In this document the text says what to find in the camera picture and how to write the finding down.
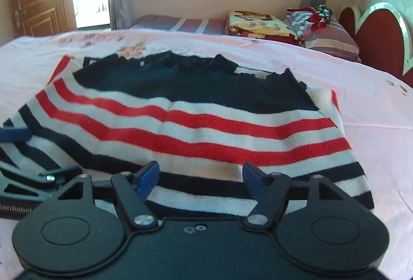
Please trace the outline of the striped knit sweater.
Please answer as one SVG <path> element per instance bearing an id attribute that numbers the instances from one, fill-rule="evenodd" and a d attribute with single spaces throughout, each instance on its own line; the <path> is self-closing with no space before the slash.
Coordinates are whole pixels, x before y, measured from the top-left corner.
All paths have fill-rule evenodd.
<path id="1" fill-rule="evenodd" d="M 148 206 L 164 216 L 246 216 L 251 162 L 295 181 L 320 174 L 374 208 L 344 134 L 336 93 L 290 70 L 164 52 L 143 58 L 64 56 L 49 83 L 5 126 L 31 138 L 1 145 L 1 161 L 33 174 L 79 166 L 109 177 L 154 160 Z"/>

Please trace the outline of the pink floral bed sheet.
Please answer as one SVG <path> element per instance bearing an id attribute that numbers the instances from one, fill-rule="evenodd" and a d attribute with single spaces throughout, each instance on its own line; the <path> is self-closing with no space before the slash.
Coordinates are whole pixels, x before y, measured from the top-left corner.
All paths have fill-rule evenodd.
<path id="1" fill-rule="evenodd" d="M 21 36 L 1 47 L 1 121 L 49 83 L 64 56 L 223 56 L 241 68 L 293 76 L 337 96 L 344 134 L 366 174 L 391 242 L 381 271 L 412 278 L 412 89 L 390 74 L 284 43 L 149 29 Z"/>

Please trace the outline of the striped pillow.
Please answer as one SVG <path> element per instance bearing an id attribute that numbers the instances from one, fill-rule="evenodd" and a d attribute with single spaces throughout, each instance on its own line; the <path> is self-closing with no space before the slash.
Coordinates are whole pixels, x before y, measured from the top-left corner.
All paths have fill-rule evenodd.
<path id="1" fill-rule="evenodd" d="M 361 63 L 358 45 L 333 15 L 330 22 L 325 22 L 315 7 L 304 7 L 288 9 L 286 19 L 306 49 Z"/>

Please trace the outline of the yellow red folded blanket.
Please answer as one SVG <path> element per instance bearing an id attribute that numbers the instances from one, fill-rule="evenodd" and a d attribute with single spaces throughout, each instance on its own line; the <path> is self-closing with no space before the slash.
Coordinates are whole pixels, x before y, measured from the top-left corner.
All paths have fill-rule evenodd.
<path id="1" fill-rule="evenodd" d="M 224 34 L 278 41 L 299 46 L 301 40 L 295 31 L 277 17 L 252 11 L 231 11 L 224 24 Z"/>

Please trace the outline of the striped mattress cover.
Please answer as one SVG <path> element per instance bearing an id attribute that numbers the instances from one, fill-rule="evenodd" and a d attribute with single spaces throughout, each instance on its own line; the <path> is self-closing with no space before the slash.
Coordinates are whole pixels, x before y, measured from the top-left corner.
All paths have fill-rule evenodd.
<path id="1" fill-rule="evenodd" d="M 168 15 L 143 15 L 132 29 L 156 29 L 169 32 L 224 35 L 224 21 L 220 19 L 187 19 Z"/>

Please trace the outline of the red white heart headboard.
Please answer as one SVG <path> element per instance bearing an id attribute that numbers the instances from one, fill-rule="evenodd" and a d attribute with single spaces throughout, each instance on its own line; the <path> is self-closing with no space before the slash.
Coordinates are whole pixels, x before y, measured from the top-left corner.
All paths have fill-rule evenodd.
<path id="1" fill-rule="evenodd" d="M 361 63 L 412 85 L 412 37 L 394 5 L 379 2 L 361 13 L 348 3 L 341 9 L 339 23 L 358 45 Z"/>

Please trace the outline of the shiny gift bow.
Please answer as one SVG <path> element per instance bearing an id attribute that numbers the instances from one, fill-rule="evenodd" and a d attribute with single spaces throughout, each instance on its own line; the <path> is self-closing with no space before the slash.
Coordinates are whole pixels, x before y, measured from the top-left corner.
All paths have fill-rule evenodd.
<path id="1" fill-rule="evenodd" d="M 332 10 L 328 8 L 326 5 L 321 4 L 315 8 L 316 13 L 319 17 L 324 20 L 325 22 L 330 22 L 332 17 Z"/>

